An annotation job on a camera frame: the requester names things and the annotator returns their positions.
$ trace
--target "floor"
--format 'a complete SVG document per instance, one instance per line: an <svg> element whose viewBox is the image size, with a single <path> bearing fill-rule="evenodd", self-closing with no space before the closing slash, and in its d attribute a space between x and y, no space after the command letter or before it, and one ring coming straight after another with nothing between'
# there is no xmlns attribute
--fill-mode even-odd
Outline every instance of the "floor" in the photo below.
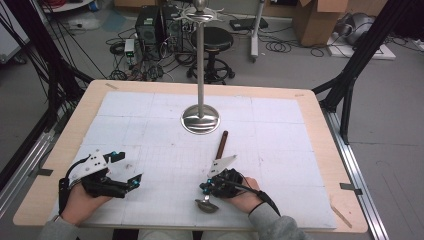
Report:
<svg viewBox="0 0 424 240"><path fill-rule="evenodd" d="M80 9L59 17L65 19L85 12ZM74 38L103 74L109 76L114 69L114 57L106 41L132 28L136 15L104 6L94 16L99 20L99 28L76 32ZM224 22L211 25L231 30L228 20L232 18L226 15L222 18ZM269 28L264 31L290 26L290 19L266 20ZM272 34L287 41L295 39L290 28L261 34ZM227 80L228 85L312 89L337 76L348 62L347 58L330 57L326 49L292 47L286 48L285 53L273 52L267 49L266 43L260 42L259 58L253 63L249 57L249 35L233 36L232 48L219 55L236 72L234 79ZM77 44L69 36L65 39L78 68L94 78L104 79ZM405 44L415 49L411 42ZM424 236L424 56L400 44L388 43L387 46L396 60L370 61L355 85L349 140L389 238L418 240ZM164 71L175 66L177 64L172 63L164 67ZM157 81L194 83L186 77L186 71L186 67L180 66ZM34 76L30 63L0 66L0 169L47 108L43 88ZM318 95L318 99L323 97L325 93ZM0 219L0 235L4 239L34 238L41 229L15 226L12 222L32 180L28 178ZM311 235L314 239L372 239L369 233ZM112 230L84 229L81 239L112 239Z"/></svg>

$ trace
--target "gray sleeve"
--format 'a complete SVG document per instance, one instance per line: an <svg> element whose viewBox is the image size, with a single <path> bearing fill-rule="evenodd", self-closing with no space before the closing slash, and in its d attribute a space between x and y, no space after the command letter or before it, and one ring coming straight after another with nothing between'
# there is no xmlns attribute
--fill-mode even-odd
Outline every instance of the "gray sleeve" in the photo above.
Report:
<svg viewBox="0 0 424 240"><path fill-rule="evenodd" d="M38 240L75 240L78 227L59 218L56 222L49 221L44 225Z"/></svg>
<svg viewBox="0 0 424 240"><path fill-rule="evenodd" d="M312 238L297 227L289 216L278 216L267 203L258 206L249 215L249 220L259 233L260 239L311 240Z"/></svg>

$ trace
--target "metal spoon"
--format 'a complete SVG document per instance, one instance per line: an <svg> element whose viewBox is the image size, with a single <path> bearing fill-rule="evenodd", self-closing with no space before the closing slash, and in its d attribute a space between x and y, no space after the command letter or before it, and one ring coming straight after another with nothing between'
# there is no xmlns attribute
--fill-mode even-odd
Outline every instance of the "metal spoon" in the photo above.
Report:
<svg viewBox="0 0 424 240"><path fill-rule="evenodd" d="M209 202L209 195L205 195L204 200L196 199L195 201L200 210L205 213L214 213L219 209L215 204Z"/></svg>

